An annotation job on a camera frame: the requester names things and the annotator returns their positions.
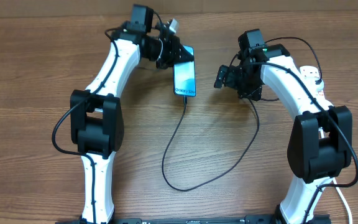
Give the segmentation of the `blue Galaxy smartphone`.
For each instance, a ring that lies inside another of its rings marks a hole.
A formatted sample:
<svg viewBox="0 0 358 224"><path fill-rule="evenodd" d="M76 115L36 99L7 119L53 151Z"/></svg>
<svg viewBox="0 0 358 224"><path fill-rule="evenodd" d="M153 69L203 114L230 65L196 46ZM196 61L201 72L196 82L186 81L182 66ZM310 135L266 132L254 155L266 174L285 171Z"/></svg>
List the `blue Galaxy smartphone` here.
<svg viewBox="0 0 358 224"><path fill-rule="evenodd" d="M196 96L195 61L178 63L173 66L173 92L176 95Z"/></svg>

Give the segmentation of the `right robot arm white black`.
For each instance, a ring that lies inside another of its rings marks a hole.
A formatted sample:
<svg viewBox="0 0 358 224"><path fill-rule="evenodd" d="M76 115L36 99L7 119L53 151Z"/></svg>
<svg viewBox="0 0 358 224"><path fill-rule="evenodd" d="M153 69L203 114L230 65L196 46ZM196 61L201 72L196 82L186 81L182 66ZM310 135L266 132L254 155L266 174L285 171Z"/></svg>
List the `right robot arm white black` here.
<svg viewBox="0 0 358 224"><path fill-rule="evenodd" d="M293 178L286 197L271 215L247 215L247 223L330 223L329 215L315 215L324 190L340 188L335 181L356 155L351 148L352 114L333 106L323 92L318 72L297 68L282 45L267 45L258 29L238 38L238 66L222 65L215 88L229 87L240 99L259 101L269 86L293 119L287 159Z"/></svg>

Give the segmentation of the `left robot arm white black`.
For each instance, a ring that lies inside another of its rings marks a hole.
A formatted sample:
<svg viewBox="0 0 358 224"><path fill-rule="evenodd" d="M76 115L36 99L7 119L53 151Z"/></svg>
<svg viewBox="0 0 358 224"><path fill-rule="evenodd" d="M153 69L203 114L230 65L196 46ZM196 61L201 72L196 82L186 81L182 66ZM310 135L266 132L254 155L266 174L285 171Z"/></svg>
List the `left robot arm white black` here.
<svg viewBox="0 0 358 224"><path fill-rule="evenodd" d="M80 223L113 221L112 168L124 137L121 95L140 61L146 58L157 69L172 68L174 94L196 95L193 48L180 42L177 20L154 24L156 15L152 8L135 4L129 21L107 30L110 49L103 66L85 90L70 96L71 140L85 170Z"/></svg>

